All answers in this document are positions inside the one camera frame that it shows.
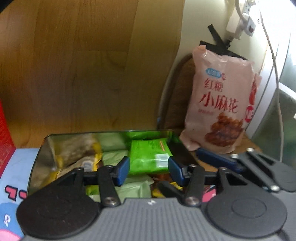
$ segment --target white cable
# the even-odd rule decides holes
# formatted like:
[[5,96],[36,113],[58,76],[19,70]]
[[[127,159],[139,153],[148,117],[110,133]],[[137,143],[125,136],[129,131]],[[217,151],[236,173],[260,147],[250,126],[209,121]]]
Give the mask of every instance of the white cable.
[[244,16],[242,15],[242,12],[240,10],[240,7],[239,7],[239,0],[235,0],[235,8],[237,10],[237,14],[239,15],[239,18],[245,23],[247,22],[247,20],[244,18]]
[[265,33],[265,36],[266,36],[266,39],[267,39],[267,42],[268,42],[270,51],[271,51],[272,60],[274,62],[274,71],[275,71],[275,74],[276,74],[276,99],[277,99],[276,105],[277,105],[278,114],[279,114],[280,139],[281,139],[279,161],[280,162],[283,162],[283,152],[284,152],[284,124],[283,124],[283,117],[282,117],[282,114],[281,114],[281,106],[280,106],[280,102],[279,102],[279,92],[280,92],[280,90],[279,90],[279,74],[278,74],[278,71],[277,71],[276,58],[274,56],[274,51],[272,49],[272,46],[271,46],[271,43],[270,43],[270,39],[269,39],[269,36],[267,34],[267,31],[266,31],[266,28],[265,28],[265,25],[264,25],[264,22],[263,22],[263,18],[262,18],[262,14],[261,14],[261,11],[260,11],[259,2],[258,2],[258,0],[255,0],[255,2],[256,2],[256,5],[257,5],[257,7],[259,9],[261,24],[262,24],[262,27],[263,27],[263,30],[264,30],[264,33]]

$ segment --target blue oval label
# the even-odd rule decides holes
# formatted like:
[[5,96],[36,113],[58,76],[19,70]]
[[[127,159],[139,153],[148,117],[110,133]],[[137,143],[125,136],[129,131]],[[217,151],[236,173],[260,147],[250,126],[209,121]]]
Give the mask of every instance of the blue oval label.
[[221,72],[212,68],[207,68],[206,73],[216,78],[221,78]]

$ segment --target barcode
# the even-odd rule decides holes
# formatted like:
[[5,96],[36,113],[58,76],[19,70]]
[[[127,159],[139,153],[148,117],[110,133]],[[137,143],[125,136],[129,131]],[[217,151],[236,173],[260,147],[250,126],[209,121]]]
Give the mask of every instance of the barcode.
[[82,167],[85,172],[91,172],[92,171],[93,163],[91,161],[84,161],[82,163]]
[[167,153],[164,154],[155,154],[156,165],[157,167],[168,167],[168,159],[170,155]]

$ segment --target wooden panel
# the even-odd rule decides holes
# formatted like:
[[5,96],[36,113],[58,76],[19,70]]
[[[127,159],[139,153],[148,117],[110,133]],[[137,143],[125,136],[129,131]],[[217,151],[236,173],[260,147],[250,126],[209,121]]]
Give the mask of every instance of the wooden panel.
[[128,51],[136,10],[135,0],[82,0],[76,49]]
[[14,0],[0,98],[17,147],[51,133],[156,128],[183,0]]

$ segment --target pink snack bag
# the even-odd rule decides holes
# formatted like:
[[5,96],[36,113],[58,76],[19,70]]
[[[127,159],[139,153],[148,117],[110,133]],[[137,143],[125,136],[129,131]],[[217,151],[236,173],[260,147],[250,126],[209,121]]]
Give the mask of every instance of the pink snack bag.
[[205,45],[193,50],[193,60],[193,89],[180,139],[189,150],[232,152],[253,117],[261,78],[253,62],[219,56]]

